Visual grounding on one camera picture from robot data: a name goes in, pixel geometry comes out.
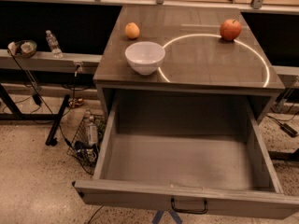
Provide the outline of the grey cabinet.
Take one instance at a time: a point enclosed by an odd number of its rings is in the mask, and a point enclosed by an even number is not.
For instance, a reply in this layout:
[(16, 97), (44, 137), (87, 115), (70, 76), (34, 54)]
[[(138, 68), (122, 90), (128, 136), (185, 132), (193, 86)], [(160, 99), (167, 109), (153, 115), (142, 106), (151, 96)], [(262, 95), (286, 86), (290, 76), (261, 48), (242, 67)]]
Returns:
[[(233, 41), (221, 38), (221, 24), (242, 25)], [(165, 49), (158, 71), (140, 76), (126, 62), (124, 52), (133, 42), (124, 34), (133, 21), (140, 41)], [(104, 112), (116, 89), (241, 94), (249, 97), (261, 120), (284, 85), (242, 14), (235, 8), (124, 5), (93, 77)]]

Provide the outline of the orange fruit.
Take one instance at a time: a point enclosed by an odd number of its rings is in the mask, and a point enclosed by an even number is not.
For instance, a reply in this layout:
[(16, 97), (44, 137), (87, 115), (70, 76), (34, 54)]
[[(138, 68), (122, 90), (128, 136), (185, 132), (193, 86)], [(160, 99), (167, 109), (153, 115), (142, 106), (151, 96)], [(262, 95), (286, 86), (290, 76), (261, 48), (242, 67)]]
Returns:
[(139, 27), (134, 22), (130, 22), (125, 26), (125, 34), (129, 39), (137, 39), (140, 34)]

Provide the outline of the plastic bottle in basket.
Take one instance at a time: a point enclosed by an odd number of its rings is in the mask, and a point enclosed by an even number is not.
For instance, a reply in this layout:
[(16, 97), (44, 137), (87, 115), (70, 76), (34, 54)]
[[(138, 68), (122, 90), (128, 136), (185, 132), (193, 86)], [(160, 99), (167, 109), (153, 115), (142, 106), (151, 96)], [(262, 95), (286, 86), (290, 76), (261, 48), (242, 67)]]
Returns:
[(86, 130), (88, 145), (91, 147), (98, 143), (98, 131), (95, 123), (95, 117), (90, 109), (87, 109), (83, 116), (83, 123)]

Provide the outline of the red apple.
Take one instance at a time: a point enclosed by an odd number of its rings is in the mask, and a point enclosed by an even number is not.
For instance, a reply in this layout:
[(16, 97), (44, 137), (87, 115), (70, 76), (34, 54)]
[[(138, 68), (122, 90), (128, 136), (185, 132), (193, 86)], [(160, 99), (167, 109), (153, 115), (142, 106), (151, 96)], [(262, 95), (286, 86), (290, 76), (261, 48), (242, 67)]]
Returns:
[(221, 24), (220, 34), (221, 38), (226, 41), (233, 41), (242, 31), (242, 25), (237, 20), (226, 20)]

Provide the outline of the black table leg frame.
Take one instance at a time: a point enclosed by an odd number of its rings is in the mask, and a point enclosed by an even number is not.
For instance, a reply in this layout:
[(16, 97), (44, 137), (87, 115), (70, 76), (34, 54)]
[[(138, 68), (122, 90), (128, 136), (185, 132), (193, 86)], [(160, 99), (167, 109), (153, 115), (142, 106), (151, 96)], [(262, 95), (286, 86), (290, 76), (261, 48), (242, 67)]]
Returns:
[(50, 129), (50, 133), (48, 135), (48, 138), (46, 140), (47, 146), (56, 146), (57, 145), (57, 139), (55, 138), (55, 134), (60, 126), (61, 119), (63, 117), (65, 109), (68, 107), (68, 100), (70, 96), (67, 94), (63, 102), (61, 104), (61, 107), (57, 114), (24, 114), (22, 113), (19, 108), (16, 106), (14, 101), (11, 99), (9, 94), (7, 93), (6, 89), (0, 84), (0, 99), (4, 102), (4, 104), (8, 107), (8, 109), (11, 111), (10, 114), (1, 114), (0, 120), (21, 120), (21, 121), (28, 121), (28, 120), (45, 120), (45, 121), (52, 121), (52, 127)]

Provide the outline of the open grey top drawer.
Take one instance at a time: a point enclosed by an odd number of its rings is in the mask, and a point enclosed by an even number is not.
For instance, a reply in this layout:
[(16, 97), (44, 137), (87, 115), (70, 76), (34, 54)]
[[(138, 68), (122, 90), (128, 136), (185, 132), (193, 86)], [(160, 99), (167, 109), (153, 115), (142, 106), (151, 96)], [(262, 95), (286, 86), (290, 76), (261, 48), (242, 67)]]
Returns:
[(247, 97), (118, 91), (87, 204), (173, 211), (171, 199), (207, 201), (208, 215), (284, 219), (284, 194)]

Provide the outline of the black power adapter right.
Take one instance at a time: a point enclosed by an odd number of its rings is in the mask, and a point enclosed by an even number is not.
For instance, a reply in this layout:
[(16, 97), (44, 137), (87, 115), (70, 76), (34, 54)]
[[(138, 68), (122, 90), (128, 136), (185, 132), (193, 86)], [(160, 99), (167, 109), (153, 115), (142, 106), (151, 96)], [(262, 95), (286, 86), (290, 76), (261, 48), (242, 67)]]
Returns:
[(296, 137), (298, 135), (298, 132), (287, 123), (283, 123), (280, 129), (290, 137)]

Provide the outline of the small bowl on ledge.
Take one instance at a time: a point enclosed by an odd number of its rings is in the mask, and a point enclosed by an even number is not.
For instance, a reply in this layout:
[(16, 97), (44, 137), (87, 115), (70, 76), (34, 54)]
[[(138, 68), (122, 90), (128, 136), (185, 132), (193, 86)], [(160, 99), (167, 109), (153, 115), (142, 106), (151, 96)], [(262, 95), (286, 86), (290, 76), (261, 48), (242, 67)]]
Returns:
[(7, 52), (17, 58), (30, 58), (36, 54), (37, 44), (32, 40), (21, 40), (10, 42), (7, 45)]

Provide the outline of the clear water bottle on ledge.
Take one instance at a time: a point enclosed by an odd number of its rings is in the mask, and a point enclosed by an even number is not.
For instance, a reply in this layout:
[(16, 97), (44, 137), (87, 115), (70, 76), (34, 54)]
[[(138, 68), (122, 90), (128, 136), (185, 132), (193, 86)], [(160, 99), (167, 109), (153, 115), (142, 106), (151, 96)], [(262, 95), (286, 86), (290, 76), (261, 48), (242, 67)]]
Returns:
[(46, 31), (46, 40), (48, 42), (48, 45), (50, 47), (50, 51), (51, 51), (52, 55), (55, 58), (62, 58), (63, 53), (60, 49), (58, 40), (57, 40), (56, 36), (51, 32), (51, 30)]

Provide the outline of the white bowl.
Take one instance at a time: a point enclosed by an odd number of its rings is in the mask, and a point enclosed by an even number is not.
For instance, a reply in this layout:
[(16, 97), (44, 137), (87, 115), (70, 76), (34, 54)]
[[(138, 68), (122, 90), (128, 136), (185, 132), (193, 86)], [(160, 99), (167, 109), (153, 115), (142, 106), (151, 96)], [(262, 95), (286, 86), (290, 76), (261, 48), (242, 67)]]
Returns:
[(150, 75), (163, 63), (164, 48), (154, 42), (135, 42), (125, 50), (125, 58), (131, 68), (140, 75)]

